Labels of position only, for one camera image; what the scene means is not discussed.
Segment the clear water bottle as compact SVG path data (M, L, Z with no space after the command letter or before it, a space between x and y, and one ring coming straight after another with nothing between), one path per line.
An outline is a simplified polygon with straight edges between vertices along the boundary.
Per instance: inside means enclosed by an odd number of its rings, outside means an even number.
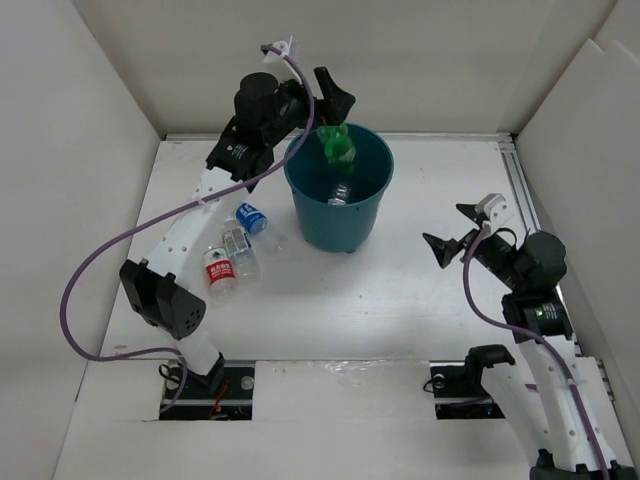
M344 206L357 201L356 188L349 182L336 183L329 192L327 204Z

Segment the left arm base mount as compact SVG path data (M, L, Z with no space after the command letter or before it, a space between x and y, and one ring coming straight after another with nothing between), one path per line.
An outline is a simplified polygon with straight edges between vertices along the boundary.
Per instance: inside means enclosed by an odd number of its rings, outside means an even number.
M179 398L168 408L181 381L181 367L175 362L163 363L159 374L164 380L159 407L162 421L250 421L253 413L255 384L254 362L230 362L224 377L212 393L189 378Z

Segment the green plastic bottle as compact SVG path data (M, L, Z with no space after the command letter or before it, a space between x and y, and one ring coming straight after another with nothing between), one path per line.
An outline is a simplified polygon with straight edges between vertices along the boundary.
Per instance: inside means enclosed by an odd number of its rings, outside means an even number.
M341 173L351 174L354 170L356 148L349 136L348 125L342 123L319 126L317 136L328 164Z

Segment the red label water bottle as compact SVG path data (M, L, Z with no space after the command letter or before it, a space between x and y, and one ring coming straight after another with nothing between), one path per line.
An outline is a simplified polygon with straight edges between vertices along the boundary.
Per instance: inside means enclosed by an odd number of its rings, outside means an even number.
M219 306L231 300L237 292L237 279L226 249L210 247L203 255L203 266L213 304Z

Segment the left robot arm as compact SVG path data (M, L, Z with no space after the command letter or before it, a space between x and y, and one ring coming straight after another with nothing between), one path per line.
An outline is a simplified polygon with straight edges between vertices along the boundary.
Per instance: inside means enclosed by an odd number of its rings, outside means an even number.
M186 361L188 384L201 396L220 390L225 360L202 325L206 303L191 287L205 273L205 261L226 249L223 222L273 165L274 149L289 133L339 125L356 102L327 68L315 68L314 75L320 97L293 71L245 76L234 114L205 160L193 205L177 215L148 255L120 269L132 310L173 341Z

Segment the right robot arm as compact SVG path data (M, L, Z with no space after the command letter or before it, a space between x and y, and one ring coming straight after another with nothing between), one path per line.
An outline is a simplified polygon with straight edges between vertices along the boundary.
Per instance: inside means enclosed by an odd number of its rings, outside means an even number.
M566 248L551 233L536 231L508 243L502 238L512 208L500 194L457 210L475 227L461 239L423 238L441 268L462 258L468 306L487 324L509 331L531 371L527 383L509 349L501 344L471 348L456 379L500 408L529 464L532 479L636 479L621 463L596 420L575 354L574 332L557 286L567 272ZM476 304L470 285L472 262L493 274L509 292L503 319Z

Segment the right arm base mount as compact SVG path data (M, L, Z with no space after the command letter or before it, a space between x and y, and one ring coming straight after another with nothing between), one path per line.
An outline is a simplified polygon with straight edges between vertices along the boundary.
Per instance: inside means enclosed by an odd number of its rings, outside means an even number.
M437 420L504 419L498 404L466 374L462 361L432 362L423 391L433 396Z

